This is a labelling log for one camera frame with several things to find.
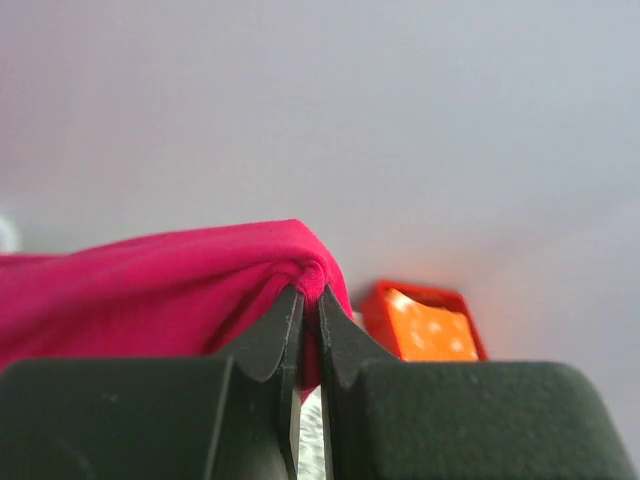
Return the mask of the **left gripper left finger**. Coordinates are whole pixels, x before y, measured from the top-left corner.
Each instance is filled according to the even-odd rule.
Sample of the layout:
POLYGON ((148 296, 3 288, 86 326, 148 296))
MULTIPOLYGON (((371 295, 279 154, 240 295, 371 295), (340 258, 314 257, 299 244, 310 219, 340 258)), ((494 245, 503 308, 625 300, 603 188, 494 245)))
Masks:
POLYGON ((1 376, 5 479, 292 479, 303 296, 214 355, 32 359, 1 376))

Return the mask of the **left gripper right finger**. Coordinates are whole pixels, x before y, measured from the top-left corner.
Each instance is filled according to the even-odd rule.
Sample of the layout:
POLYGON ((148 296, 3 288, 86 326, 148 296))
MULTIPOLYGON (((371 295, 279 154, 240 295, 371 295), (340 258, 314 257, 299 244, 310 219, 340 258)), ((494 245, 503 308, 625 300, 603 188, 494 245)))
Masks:
POLYGON ((407 363, 318 303, 331 479, 633 479, 600 395, 551 362, 407 363))

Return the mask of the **magenta t shirt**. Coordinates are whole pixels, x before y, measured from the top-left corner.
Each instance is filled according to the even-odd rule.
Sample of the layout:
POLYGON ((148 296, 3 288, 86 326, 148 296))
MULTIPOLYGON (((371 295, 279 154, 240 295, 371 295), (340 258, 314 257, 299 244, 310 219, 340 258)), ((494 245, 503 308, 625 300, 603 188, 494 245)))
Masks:
POLYGON ((342 271, 297 219, 137 237, 68 254, 1 258, 1 362, 216 352, 286 287, 310 320, 342 271))

